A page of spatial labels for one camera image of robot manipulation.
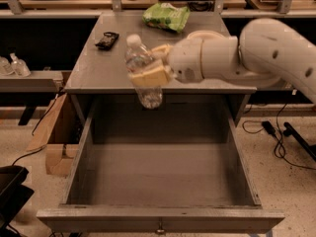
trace white bottle cap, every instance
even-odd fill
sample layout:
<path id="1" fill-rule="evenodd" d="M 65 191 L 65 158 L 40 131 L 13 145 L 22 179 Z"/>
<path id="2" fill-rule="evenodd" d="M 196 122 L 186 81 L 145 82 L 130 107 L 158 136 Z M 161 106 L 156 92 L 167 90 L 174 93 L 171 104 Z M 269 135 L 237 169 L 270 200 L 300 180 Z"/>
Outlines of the white bottle cap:
<path id="1" fill-rule="evenodd" d="M 127 46 L 134 48 L 141 46 L 141 38 L 139 35 L 131 35 L 126 38 Z"/>

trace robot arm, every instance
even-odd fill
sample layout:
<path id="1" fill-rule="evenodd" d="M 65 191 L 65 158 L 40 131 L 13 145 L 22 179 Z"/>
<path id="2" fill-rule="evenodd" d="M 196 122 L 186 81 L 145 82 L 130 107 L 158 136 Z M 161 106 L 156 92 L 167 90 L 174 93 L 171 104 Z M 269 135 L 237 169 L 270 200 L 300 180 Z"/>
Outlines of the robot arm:
<path id="1" fill-rule="evenodd" d="M 173 78 L 182 83 L 217 78 L 267 88 L 283 79 L 316 104 L 316 46 L 278 20 L 253 20 L 239 40 L 182 39 L 152 51 L 155 68 L 130 75 L 135 86 L 162 86 Z"/>

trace gray tabletop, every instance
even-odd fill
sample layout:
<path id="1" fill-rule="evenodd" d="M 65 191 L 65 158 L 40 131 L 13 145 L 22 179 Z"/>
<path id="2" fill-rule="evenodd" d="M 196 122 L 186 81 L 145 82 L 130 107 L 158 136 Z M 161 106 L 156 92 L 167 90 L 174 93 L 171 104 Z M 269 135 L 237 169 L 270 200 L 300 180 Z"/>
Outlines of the gray tabletop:
<path id="1" fill-rule="evenodd" d="M 76 62 L 66 85 L 71 94 L 119 94 L 132 93 L 134 88 L 127 78 L 124 65 L 126 37 L 139 34 L 149 47 L 175 42 L 199 30 L 210 30 L 229 36 L 229 32 L 218 14 L 191 12 L 184 30 L 180 34 L 147 27 L 142 22 L 143 11 L 108 11 L 103 13 Z M 115 32 L 119 39 L 110 51 L 98 50 L 95 46 L 104 32 Z M 182 84 L 176 80 L 163 87 L 169 93 L 252 93 L 254 87 L 235 86 L 218 79 L 207 79 L 201 83 Z"/>

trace concrete floor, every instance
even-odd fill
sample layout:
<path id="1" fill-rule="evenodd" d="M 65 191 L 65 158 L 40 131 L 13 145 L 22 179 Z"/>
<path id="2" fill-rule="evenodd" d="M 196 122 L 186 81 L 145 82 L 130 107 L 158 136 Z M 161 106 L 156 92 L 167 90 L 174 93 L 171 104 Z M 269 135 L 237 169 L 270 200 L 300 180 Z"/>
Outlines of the concrete floor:
<path id="1" fill-rule="evenodd" d="M 290 122 L 308 141 L 316 144 L 316 113 L 304 113 L 301 109 L 284 111 L 278 119 L 282 124 Z M 26 126 L 18 126 L 22 109 L 0 109 L 0 166 L 11 165 L 13 161 L 25 154 L 25 149 L 32 139 L 32 130 L 39 120 L 39 112 Z M 267 234 L 167 234 L 170 237 L 314 237 L 316 236 L 316 171 L 291 167 L 283 160 L 274 156 L 276 142 L 265 131 L 249 134 L 242 128 L 245 120 L 270 120 L 276 125 L 276 112 L 271 110 L 252 108 L 244 115 L 237 127 L 237 135 L 245 154 L 250 175 L 259 193 L 263 208 L 281 209 L 285 213 L 285 220 Z M 246 123 L 247 129 L 256 131 L 261 128 L 259 123 Z M 291 136 L 285 139 L 287 157 L 299 165 L 316 168 L 316 163 L 298 145 Z M 35 194 L 12 221 L 12 226 L 28 237 L 48 237 L 50 229 L 37 218 L 37 211 L 41 208 L 57 207 L 65 186 L 65 178 L 49 176 L 45 172 L 45 155 L 39 153 L 19 161 L 30 171 L 24 185 L 35 190 Z M 114 236 L 114 237 L 153 237 L 155 234 L 138 233 L 90 233 L 84 236 Z"/>

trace cardboard box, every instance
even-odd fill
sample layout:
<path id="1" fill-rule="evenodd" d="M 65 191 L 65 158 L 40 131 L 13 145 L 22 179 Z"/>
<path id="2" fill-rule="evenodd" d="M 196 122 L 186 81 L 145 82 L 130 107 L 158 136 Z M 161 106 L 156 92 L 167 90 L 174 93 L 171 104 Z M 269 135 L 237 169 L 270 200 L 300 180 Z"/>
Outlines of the cardboard box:
<path id="1" fill-rule="evenodd" d="M 50 175 L 67 176 L 78 151 L 78 145 L 71 144 L 76 128 L 76 113 L 67 94 L 52 100 L 46 111 L 48 110 L 34 131 L 27 151 L 34 152 L 43 148 L 46 172 Z"/>

